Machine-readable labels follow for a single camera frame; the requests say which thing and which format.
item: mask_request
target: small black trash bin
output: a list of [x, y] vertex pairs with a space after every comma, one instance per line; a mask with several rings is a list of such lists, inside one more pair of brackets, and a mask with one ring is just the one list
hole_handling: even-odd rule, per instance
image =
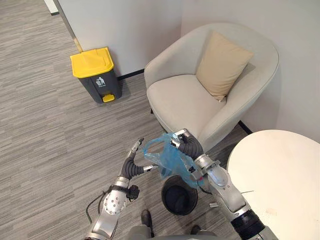
[[171, 176], [163, 184], [162, 203], [174, 215], [188, 215], [198, 202], [198, 192], [190, 187], [180, 176]]
[[107, 47], [70, 56], [73, 76], [77, 77], [99, 104], [121, 97], [114, 63]]

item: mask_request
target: baseboard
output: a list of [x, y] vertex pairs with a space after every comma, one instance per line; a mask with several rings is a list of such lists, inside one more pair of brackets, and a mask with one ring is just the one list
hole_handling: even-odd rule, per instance
[[127, 79], [130, 78], [132, 76], [138, 75], [138, 74], [142, 74], [145, 71], [145, 69], [140, 69], [138, 71], [134, 71], [134, 72], [130, 72], [128, 74], [122, 75], [122, 76], [118, 76], [117, 79], [118, 80], [122, 80], [122, 79]]
[[253, 133], [242, 121], [239, 121], [238, 124], [248, 135]]

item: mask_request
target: white wall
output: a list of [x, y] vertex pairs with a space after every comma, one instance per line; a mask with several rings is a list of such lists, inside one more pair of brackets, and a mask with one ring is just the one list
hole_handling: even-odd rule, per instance
[[54, 3], [54, 0], [44, 0], [46, 6], [48, 7], [50, 13], [56, 13], [58, 12], [58, 9]]
[[253, 131], [288, 130], [320, 142], [320, 1], [183, 1], [182, 35], [212, 22], [248, 26], [279, 51], [275, 78], [243, 122]]
[[59, 0], [82, 49], [109, 47], [117, 75], [143, 69], [180, 37], [181, 0]]

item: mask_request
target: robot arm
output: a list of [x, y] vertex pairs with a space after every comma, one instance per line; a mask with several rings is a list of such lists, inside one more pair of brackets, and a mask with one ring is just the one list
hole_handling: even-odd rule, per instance
[[278, 239], [270, 228], [260, 221], [233, 185], [229, 173], [220, 166], [220, 162], [212, 161], [204, 154], [200, 143], [188, 130], [176, 132], [171, 144], [194, 160], [197, 169], [190, 168], [189, 171], [197, 180], [204, 177], [205, 184], [215, 200], [210, 207], [220, 207], [243, 240]]
[[98, 218], [91, 224], [84, 240], [106, 240], [113, 237], [118, 225], [118, 218], [126, 208], [128, 199], [135, 200], [139, 195], [136, 185], [129, 187], [130, 180], [137, 175], [156, 169], [157, 165], [137, 166], [134, 158], [138, 147], [144, 139], [139, 139], [131, 148], [124, 161], [119, 176], [104, 197], [102, 210]]

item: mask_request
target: beige cushion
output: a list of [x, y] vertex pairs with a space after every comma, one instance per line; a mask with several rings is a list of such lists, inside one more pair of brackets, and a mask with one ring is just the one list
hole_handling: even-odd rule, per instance
[[[193, 78], [198, 84], [196, 85], [193, 82], [192, 84], [202, 87], [200, 94], [203, 93], [205, 98], [208, 99], [204, 99], [202, 102], [198, 101], [200, 103], [195, 106], [196, 112], [199, 109], [199, 113], [202, 113], [204, 111], [203, 107], [207, 104], [211, 105], [211, 101], [217, 104], [221, 103], [215, 100], [196, 79], [197, 68], [205, 49], [204, 46], [207, 45], [206, 40], [208, 40], [208, 36], [210, 37], [213, 31], [221, 33], [233, 43], [253, 52], [254, 56], [250, 59], [250, 64], [244, 68], [242, 74], [233, 84], [227, 95], [227, 103], [218, 112], [215, 112], [209, 121], [207, 116], [203, 121], [202, 115], [188, 115], [189, 110], [185, 102], [189, 101], [190, 95], [187, 93], [181, 94], [181, 91], [184, 89], [185, 84], [193, 88], [193, 85], [187, 80], [187, 78]], [[173, 129], [180, 130], [186, 125], [188, 125], [187, 128], [191, 126], [196, 132], [200, 131], [197, 138], [204, 152], [207, 152], [232, 131], [248, 108], [253, 105], [267, 87], [278, 65], [278, 52], [272, 42], [265, 36], [243, 25], [225, 22], [211, 23], [192, 30], [160, 53], [145, 67], [144, 76], [147, 96], [152, 108], [154, 108], [155, 117], [167, 131], [173, 132]], [[180, 76], [187, 81], [184, 83], [183, 79], [181, 79], [181, 85], [177, 86], [176, 81], [178, 82], [178, 80], [175, 81], [175, 79]], [[164, 99], [163, 94], [166, 92], [165, 89], [171, 89], [170, 80], [174, 80], [172, 81], [174, 89], [179, 94], [177, 97], [167, 100]], [[162, 81], [165, 81], [165, 86], [156, 84]], [[168, 104], [169, 102], [170, 106], [161, 105], [161, 102], [157, 103], [158, 98], [162, 103]], [[178, 118], [176, 115], [172, 116], [175, 110], [179, 114], [183, 114], [184, 118]]]
[[146, 94], [154, 115], [166, 131], [170, 133], [186, 128], [195, 137], [226, 105], [225, 100], [215, 100], [193, 74], [157, 81]]
[[196, 77], [215, 99], [221, 101], [253, 55], [252, 52], [213, 31], [196, 71]]

